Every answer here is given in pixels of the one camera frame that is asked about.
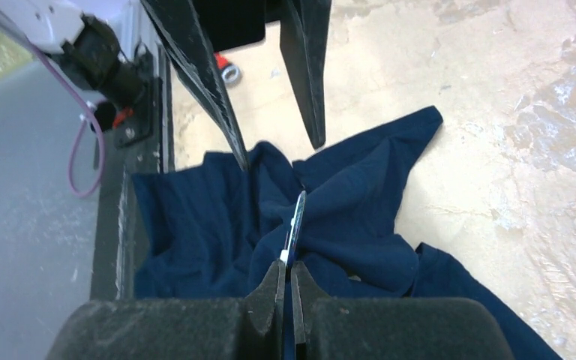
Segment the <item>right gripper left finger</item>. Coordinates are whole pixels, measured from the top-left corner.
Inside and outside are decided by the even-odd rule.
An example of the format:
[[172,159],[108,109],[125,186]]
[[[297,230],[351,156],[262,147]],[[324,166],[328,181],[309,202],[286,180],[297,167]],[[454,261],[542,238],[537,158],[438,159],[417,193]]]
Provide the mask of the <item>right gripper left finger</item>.
[[282,359],[286,265],[277,259],[244,298],[89,301],[48,359]]

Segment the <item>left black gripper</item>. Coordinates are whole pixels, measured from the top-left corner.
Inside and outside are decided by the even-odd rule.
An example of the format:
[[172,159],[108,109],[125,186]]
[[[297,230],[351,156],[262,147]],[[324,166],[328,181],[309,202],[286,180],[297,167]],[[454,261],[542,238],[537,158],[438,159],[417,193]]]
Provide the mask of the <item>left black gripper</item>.
[[324,67],[332,2],[161,1],[142,2],[184,87],[225,136],[238,165],[248,153],[214,52],[259,43],[266,25],[280,18],[280,52],[314,149],[326,142]]

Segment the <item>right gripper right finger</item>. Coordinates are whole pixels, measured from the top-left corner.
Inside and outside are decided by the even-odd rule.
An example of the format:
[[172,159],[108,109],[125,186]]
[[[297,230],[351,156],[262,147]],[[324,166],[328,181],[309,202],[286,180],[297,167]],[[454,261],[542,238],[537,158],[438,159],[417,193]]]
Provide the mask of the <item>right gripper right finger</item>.
[[512,359],[500,326],[465,298],[335,298],[290,272],[297,359]]

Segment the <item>navy blue t-shirt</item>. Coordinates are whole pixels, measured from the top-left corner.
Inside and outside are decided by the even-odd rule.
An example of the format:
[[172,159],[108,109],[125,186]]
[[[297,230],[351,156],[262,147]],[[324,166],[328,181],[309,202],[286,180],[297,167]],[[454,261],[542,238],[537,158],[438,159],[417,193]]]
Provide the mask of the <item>navy blue t-shirt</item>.
[[199,166],[136,174],[133,187],[150,250],[137,298],[242,297],[280,256],[301,193],[295,255],[338,297],[464,297],[499,323],[516,359],[557,353],[450,254],[411,247],[394,231],[410,170],[443,122],[434,106],[289,162],[269,142],[243,172],[228,153]]

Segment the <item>blue round brooch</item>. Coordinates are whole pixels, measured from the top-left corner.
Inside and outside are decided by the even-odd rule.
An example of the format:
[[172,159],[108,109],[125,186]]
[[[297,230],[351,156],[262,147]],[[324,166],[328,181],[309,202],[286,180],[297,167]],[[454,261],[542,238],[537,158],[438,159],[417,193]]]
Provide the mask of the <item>blue round brooch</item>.
[[299,233],[302,228],[302,220],[305,212],[307,192],[303,190],[295,204],[294,212],[290,219],[290,228],[286,234],[285,244],[280,252],[279,259],[284,263],[286,269],[290,269],[296,258],[296,245],[299,240]]

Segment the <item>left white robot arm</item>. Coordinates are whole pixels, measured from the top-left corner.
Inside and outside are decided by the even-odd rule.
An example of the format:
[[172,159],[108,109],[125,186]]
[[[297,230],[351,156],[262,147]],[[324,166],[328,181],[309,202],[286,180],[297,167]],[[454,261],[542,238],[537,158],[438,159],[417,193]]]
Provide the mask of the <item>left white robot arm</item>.
[[[0,26],[77,86],[119,109],[134,108],[146,82],[120,60],[108,25],[124,1],[0,1]],[[241,168],[244,140],[215,54],[260,42],[280,23],[280,51],[313,148],[326,141],[323,72],[330,1],[142,1],[178,78],[220,128]]]

